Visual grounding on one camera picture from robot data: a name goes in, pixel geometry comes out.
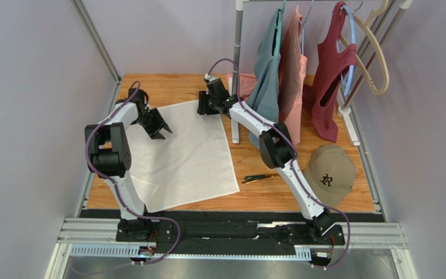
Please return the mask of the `white cloth napkin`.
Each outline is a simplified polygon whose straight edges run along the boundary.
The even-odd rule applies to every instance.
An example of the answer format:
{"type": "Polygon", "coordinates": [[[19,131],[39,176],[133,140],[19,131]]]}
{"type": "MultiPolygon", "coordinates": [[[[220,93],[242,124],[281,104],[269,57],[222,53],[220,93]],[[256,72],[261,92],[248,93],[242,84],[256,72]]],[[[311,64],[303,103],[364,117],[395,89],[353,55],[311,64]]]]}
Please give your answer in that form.
{"type": "Polygon", "coordinates": [[[148,212],[159,212],[240,191],[220,115],[197,114],[197,101],[159,108],[172,133],[150,139],[127,130],[130,175],[148,212]]]}

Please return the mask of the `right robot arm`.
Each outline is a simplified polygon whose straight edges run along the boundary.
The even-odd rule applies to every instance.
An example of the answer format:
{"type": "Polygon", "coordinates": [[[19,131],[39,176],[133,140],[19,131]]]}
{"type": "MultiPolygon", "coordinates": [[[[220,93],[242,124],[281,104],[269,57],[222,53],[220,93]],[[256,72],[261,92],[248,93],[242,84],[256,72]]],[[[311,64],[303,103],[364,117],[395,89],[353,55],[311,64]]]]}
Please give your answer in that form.
{"type": "Polygon", "coordinates": [[[239,95],[230,95],[222,80],[206,74],[207,90],[199,95],[198,114],[219,113],[246,127],[259,140],[264,164],[277,172],[295,197],[312,241],[334,240],[335,220],[330,210],[313,193],[297,163],[297,151],[284,123],[274,123],[260,116],[239,95]]]}

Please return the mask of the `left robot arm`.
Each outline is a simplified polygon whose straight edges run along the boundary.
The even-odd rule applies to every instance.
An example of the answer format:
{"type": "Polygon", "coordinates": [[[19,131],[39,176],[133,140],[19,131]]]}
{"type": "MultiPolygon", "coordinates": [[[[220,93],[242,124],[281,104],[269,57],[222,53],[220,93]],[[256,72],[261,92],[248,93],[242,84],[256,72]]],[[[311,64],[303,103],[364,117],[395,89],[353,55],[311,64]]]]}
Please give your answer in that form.
{"type": "Polygon", "coordinates": [[[130,88],[128,98],[118,100],[107,118],[85,127],[85,157],[89,170],[107,183],[119,204],[117,240],[144,242],[152,239],[154,228],[130,175],[133,159],[126,131],[131,126],[152,140],[163,140],[161,132],[171,131],[158,109],[149,105],[148,94],[130,88]]]}

